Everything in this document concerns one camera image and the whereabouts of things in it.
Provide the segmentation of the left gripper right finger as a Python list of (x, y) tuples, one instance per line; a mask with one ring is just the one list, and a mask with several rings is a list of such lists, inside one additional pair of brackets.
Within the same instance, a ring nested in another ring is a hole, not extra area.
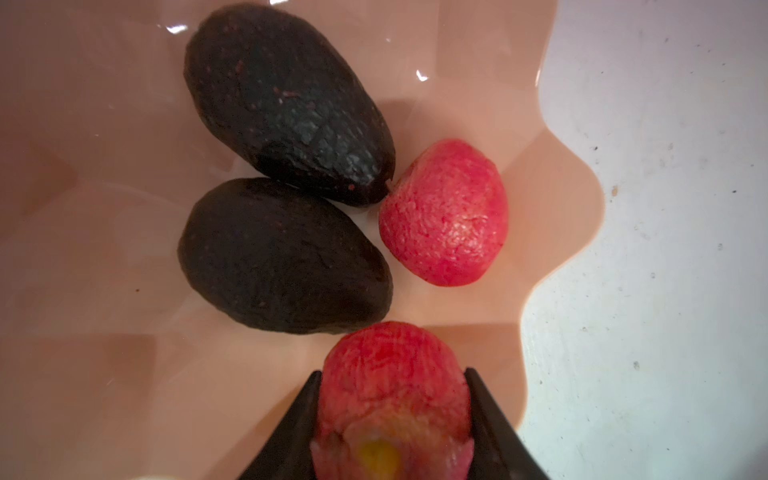
[(464, 373), (471, 398), (474, 454), (469, 480), (548, 480), (474, 368)]

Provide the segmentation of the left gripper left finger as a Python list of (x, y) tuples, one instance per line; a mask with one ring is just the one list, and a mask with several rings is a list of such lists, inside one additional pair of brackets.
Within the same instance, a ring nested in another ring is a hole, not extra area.
[(312, 372), (259, 453), (239, 480), (315, 480), (310, 444), (322, 372)]

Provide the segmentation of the red apple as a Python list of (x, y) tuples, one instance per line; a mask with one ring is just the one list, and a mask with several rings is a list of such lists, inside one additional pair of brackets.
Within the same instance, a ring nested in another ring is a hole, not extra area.
[(437, 286), (479, 280), (504, 246), (508, 199), (496, 165), (460, 139), (440, 140), (408, 167), (379, 211), (384, 245)]
[(389, 321), (327, 355), (310, 443), (319, 479), (465, 479), (474, 455), (470, 391), (431, 332)]

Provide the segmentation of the dark avocado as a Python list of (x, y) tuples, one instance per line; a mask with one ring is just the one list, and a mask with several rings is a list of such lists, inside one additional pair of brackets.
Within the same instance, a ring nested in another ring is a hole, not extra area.
[(345, 333), (385, 318), (381, 251), (330, 202), (269, 178), (239, 178), (192, 208), (177, 257), (206, 301), (254, 329)]
[(189, 40), (183, 75), (203, 124), (260, 173), (355, 207), (387, 196), (396, 151), (384, 116), (307, 21), (224, 6)]

